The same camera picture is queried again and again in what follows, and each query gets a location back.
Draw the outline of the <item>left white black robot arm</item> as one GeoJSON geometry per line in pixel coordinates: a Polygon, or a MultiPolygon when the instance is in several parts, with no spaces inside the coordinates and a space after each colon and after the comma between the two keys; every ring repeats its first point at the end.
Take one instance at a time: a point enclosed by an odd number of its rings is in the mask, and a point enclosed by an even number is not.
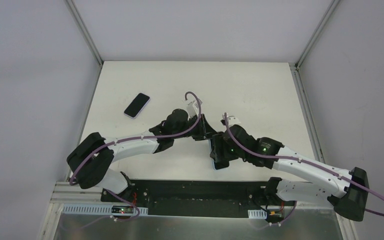
{"type": "Polygon", "coordinates": [[[83,190],[100,187],[113,193],[120,202],[133,199],[134,187],[122,171],[110,168],[122,159],[142,154],[156,154],[174,145],[176,139],[210,140],[217,131],[210,126],[203,113],[189,116],[183,109],[175,109],[160,124],[149,130],[125,138],[103,137],[99,132],[89,134],[67,157],[73,174],[72,186],[83,190]]]}

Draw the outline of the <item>light blue phone case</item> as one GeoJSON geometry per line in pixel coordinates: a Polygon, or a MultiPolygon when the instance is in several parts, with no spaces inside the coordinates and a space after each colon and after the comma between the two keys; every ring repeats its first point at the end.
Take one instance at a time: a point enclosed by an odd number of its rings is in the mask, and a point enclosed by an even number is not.
{"type": "Polygon", "coordinates": [[[216,140],[210,139],[209,140],[209,146],[210,146],[210,158],[213,162],[214,169],[221,170],[228,168],[230,166],[229,160],[225,158],[225,151],[223,144],[220,142],[217,142],[216,140]]]}

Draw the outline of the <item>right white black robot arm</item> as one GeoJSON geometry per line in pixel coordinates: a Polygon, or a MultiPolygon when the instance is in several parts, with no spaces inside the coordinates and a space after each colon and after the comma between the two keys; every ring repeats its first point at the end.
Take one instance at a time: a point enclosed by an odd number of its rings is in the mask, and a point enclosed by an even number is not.
{"type": "Polygon", "coordinates": [[[302,182],[271,177],[264,190],[270,205],[280,201],[302,201],[332,206],[340,216],[361,222],[364,219],[368,192],[367,172],[333,167],[309,159],[283,143],[269,137],[254,138],[239,125],[212,136],[210,157],[215,169],[227,168],[230,161],[242,159],[256,167],[286,172],[302,182]]]}

